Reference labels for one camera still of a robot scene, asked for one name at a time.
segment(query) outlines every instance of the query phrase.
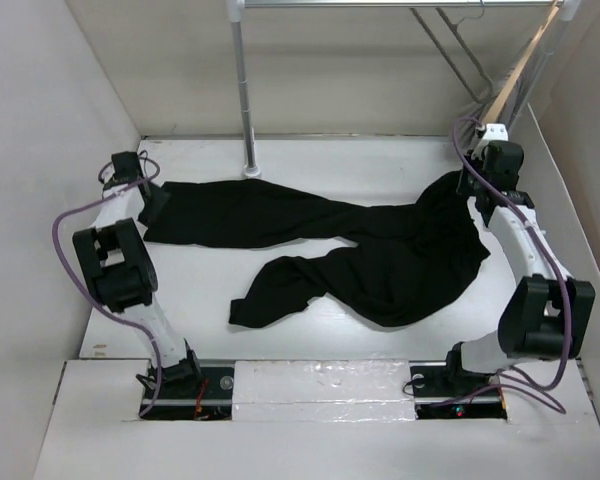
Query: wooden stick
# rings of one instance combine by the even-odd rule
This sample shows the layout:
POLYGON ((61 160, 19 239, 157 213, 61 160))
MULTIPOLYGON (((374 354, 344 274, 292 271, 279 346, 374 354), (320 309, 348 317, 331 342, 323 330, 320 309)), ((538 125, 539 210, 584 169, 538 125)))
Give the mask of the wooden stick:
POLYGON ((518 78, 520 78, 524 68, 527 66, 527 63, 529 62, 531 55, 533 55, 536 47, 540 43, 542 36, 551 25, 553 19, 556 18, 558 11, 560 11, 560 7, 558 7, 558 1, 559 0, 553 0, 553 3, 551 4, 551 10, 549 10, 549 14, 547 15, 547 19, 542 25, 540 25, 540 28, 529 42, 529 45, 527 45, 527 48, 518 61, 518 64, 511 72, 511 76, 509 76, 507 82, 504 84, 504 87, 502 87, 502 90, 500 90, 500 93, 489 107, 489 110, 487 110, 485 116, 482 118, 483 125, 486 125, 487 123, 496 123, 498 121, 498 118, 502 113, 502 109, 504 108, 505 103, 507 103, 511 92, 518 81, 518 78))

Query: black cloth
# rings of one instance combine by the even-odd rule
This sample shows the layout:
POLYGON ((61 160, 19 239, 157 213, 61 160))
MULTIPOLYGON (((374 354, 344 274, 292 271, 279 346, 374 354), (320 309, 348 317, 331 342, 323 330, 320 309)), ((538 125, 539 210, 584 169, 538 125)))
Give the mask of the black cloth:
POLYGON ((262 248, 299 238, 344 237, 356 247, 321 258, 281 257, 231 302, 229 323, 259 328, 330 293, 384 327, 416 322, 456 300, 489 251, 480 243, 459 172, 412 205, 362 207, 262 180, 167 182, 171 198, 145 240, 262 248))

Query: white floor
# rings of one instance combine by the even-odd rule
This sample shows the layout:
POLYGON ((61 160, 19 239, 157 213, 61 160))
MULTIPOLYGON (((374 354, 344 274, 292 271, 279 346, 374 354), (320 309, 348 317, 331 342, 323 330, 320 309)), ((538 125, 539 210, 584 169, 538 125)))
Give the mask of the white floor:
MULTIPOLYGON (((163 181, 240 176, 240 142, 144 141, 141 148, 161 163, 163 181)), ((458 168, 439 139, 280 140, 260 141, 258 148, 266 180, 364 205, 413 202, 438 176, 458 168)), ((133 332, 92 314, 81 357, 109 360, 69 362, 36 480, 600 479, 600 427, 573 363, 555 392, 566 416, 505 393, 508 421, 414 421, 412 402, 395 391, 408 376, 404 362, 380 359, 442 359, 457 341, 496 327, 514 285, 495 239, 482 238, 492 256, 465 294, 395 330, 382 330, 329 298, 265 329, 227 324, 230 300, 246 293, 267 260, 322 255, 338 240, 259 251, 150 245, 160 301, 201 358, 375 359, 375 385, 366 372, 341 396, 302 376, 344 364, 289 363, 287 375, 284 365, 242 362, 234 421, 141 421, 134 376, 146 369, 147 352, 133 332), (338 417, 343 405, 350 416, 338 417)), ((359 368, 347 378, 329 376, 329 385, 340 387, 359 368)), ((525 369, 546 381, 555 365, 525 369)))
MULTIPOLYGON (((144 141, 140 148, 161 164, 160 181, 240 178, 239 141, 144 141)), ((361 205, 412 203, 440 175, 459 168, 446 141, 436 138, 260 141, 258 158, 265 180, 361 205)), ((200 358, 423 360, 444 359, 456 342, 497 326, 514 289, 513 277, 495 238, 483 232, 482 240, 492 255, 465 294, 421 322, 392 330, 328 297, 264 329, 228 324, 229 303, 244 297, 267 261, 282 255, 322 256, 344 245, 341 240, 262 250, 148 248, 160 282, 157 297, 200 358)), ((146 358, 147 352, 134 331, 94 312, 80 356, 146 358)))

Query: red wire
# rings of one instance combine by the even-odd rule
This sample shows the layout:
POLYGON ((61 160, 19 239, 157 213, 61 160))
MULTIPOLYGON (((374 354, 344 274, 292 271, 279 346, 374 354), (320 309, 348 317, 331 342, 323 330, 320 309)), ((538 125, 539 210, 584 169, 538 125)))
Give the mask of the red wire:
POLYGON ((207 385, 209 385, 209 379, 205 378, 205 380, 202 382, 202 386, 200 387, 198 399, 196 400, 196 411, 193 414, 194 419, 198 418, 198 414, 202 411, 202 408, 200 407, 200 402, 202 401, 202 396, 204 395, 204 391, 207 388, 207 385))

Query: black pants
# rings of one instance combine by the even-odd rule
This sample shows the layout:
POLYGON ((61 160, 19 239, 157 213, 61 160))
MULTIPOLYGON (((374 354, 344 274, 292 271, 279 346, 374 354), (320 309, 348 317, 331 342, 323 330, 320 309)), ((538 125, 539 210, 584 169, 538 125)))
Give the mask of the black pants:
POLYGON ((407 325, 456 300, 489 255, 466 199, 455 193, 458 177, 444 175, 415 204, 377 207, 261 180, 167 182, 163 188, 171 198, 145 240, 262 248, 298 238, 344 237, 357 247, 267 263, 246 298, 231 302, 229 323, 264 327, 330 293, 379 325, 407 325))

